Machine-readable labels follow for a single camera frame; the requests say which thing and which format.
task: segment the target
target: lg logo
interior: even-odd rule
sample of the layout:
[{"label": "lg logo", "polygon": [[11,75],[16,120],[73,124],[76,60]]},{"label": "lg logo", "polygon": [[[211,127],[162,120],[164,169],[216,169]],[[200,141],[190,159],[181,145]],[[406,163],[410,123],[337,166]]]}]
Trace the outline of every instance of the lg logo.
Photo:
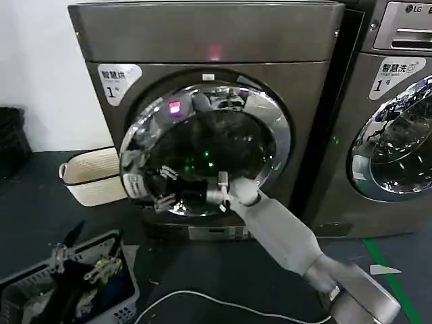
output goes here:
[{"label": "lg logo", "polygon": [[410,13],[410,12],[421,12],[421,10],[422,10],[422,6],[421,5],[419,5],[419,6],[416,6],[416,5],[407,5],[406,7],[405,7],[405,12],[406,13]]}]

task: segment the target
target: white cable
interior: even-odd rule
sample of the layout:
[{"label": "white cable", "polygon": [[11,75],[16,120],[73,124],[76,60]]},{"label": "white cable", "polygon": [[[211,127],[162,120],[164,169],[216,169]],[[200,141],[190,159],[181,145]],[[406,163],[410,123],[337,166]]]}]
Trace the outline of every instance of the white cable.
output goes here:
[{"label": "white cable", "polygon": [[156,305],[158,305],[160,302],[163,302],[165,299],[168,299],[169,297],[172,297],[172,296],[175,296],[175,295],[179,295],[179,294],[196,295],[196,296],[200,296],[200,297],[206,298],[208,300],[211,300],[212,302],[216,302],[217,304],[220,304],[220,305],[225,305],[225,306],[230,306],[230,307],[236,307],[236,308],[242,309],[244,311],[248,311],[248,312],[254,313],[256,315],[260,315],[260,316],[264,316],[264,317],[275,317],[275,318],[278,318],[278,319],[285,319],[286,321],[291,321],[291,322],[295,322],[295,323],[299,323],[299,324],[323,324],[323,323],[327,322],[328,320],[330,320],[330,318],[331,318],[331,316],[328,316],[325,319],[323,319],[323,320],[321,320],[319,322],[314,322],[314,323],[304,322],[304,321],[301,321],[300,319],[292,319],[291,317],[283,316],[283,315],[279,315],[279,314],[262,313],[262,312],[260,312],[258,310],[254,310],[254,309],[251,309],[249,307],[242,306],[242,305],[239,305],[239,304],[234,304],[232,302],[224,302],[224,301],[216,299],[214,297],[210,297],[210,296],[208,296],[206,294],[202,294],[200,292],[194,292],[193,290],[176,290],[176,291],[171,292],[168,295],[165,295],[164,297],[156,300],[149,307],[147,307],[146,309],[144,309],[144,311],[136,319],[135,324],[138,324],[140,322],[141,318],[145,314],[147,314],[147,312],[149,310],[151,310],[153,307],[155,307]]}]

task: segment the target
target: gray robot arm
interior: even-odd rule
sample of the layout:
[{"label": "gray robot arm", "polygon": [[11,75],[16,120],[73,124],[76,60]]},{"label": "gray robot arm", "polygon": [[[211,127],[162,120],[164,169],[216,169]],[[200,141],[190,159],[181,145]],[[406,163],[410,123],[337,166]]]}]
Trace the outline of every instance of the gray robot arm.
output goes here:
[{"label": "gray robot arm", "polygon": [[300,274],[328,296],[338,324],[389,324],[394,320],[400,310],[395,298],[356,265],[324,255],[314,233],[280,202],[266,197],[255,182],[235,180],[229,186],[228,200],[281,267]]}]

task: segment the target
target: washing machine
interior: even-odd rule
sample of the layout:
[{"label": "washing machine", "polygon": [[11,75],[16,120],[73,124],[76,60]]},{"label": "washing machine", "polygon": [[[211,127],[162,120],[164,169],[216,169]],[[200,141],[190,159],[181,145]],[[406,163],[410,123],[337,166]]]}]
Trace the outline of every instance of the washing machine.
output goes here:
[{"label": "washing machine", "polygon": [[360,28],[341,27],[357,48],[335,63],[340,106],[299,211],[318,236],[413,232],[432,213],[432,4],[367,4]]},{"label": "washing machine", "polygon": [[239,217],[177,201],[163,166],[188,181],[255,179],[288,205],[344,5],[332,1],[83,3],[70,16],[147,234],[248,238]]}]

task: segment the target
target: washing machine door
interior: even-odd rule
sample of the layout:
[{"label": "washing machine door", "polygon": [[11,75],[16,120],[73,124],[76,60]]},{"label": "washing machine door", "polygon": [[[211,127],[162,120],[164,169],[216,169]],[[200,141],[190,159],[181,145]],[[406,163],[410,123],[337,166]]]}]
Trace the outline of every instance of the washing machine door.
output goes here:
[{"label": "washing machine door", "polygon": [[432,76],[382,104],[352,145],[348,173],[369,198],[402,201],[432,187]]},{"label": "washing machine door", "polygon": [[[188,181],[232,178],[271,184],[282,172],[291,147],[284,108],[265,91],[247,84],[204,82],[175,89],[138,112],[120,148],[120,171],[128,195],[138,201],[161,198],[174,169]],[[205,216],[217,207],[178,201],[172,213]]]}]

